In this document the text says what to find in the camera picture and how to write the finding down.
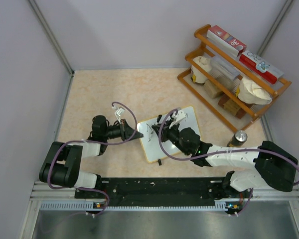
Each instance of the cable clip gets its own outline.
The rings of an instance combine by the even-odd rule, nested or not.
[[[230,154],[231,151],[233,151],[233,149],[234,149],[234,148],[232,148],[232,147],[227,148],[227,150],[226,150],[226,154]]]
[[[171,118],[174,121],[170,124],[169,128],[172,128],[174,125],[179,124],[183,119],[186,118],[186,114],[184,111],[179,110],[177,114],[173,113]]]
[[[125,112],[125,109],[123,109],[122,107],[119,107],[119,108],[115,107],[115,108],[116,108],[115,109],[116,111],[115,111],[114,115],[117,118],[118,122],[121,123],[121,116]]]

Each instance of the white wall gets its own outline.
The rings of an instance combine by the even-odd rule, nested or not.
[[[293,82],[267,116],[276,142],[299,160],[299,0],[279,27],[264,58]]]
[[[18,237],[68,82],[26,0],[0,0],[0,239]]]
[[[75,69],[183,67],[219,24],[258,50],[285,0],[37,0]]]

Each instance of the metal can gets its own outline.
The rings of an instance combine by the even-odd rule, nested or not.
[[[227,147],[240,147],[247,141],[247,134],[243,130],[237,131],[234,136],[230,139]]]

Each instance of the small box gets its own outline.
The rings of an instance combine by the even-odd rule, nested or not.
[[[240,75],[239,71],[219,56],[212,57],[210,59],[210,65],[213,67],[211,75],[215,78],[225,76],[229,80],[234,81]]]
[[[205,81],[204,89],[212,99],[223,94],[223,92],[210,80]]]
[[[284,75],[281,70],[251,51],[243,52],[239,61],[271,84],[276,83],[277,80]]]
[[[236,58],[246,50],[247,45],[230,35],[227,31],[215,25],[208,29],[207,37],[213,41],[220,49]]]
[[[238,104],[229,98],[228,95],[223,95],[222,98],[220,98],[218,105],[239,119],[246,115],[246,111],[244,111]]]

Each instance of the cardboard box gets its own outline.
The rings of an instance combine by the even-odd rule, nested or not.
[[[276,83],[284,75],[281,70],[251,51],[243,52],[239,61],[271,84]]]
[[[204,89],[212,99],[223,94],[223,92],[210,80],[205,81]]]
[[[246,115],[246,111],[244,111],[238,104],[229,98],[228,95],[223,95],[222,98],[220,98],[218,105],[239,119]]]
[[[240,55],[247,48],[246,44],[242,43],[240,40],[233,37],[217,25],[208,29],[207,37],[220,49],[234,58]]]

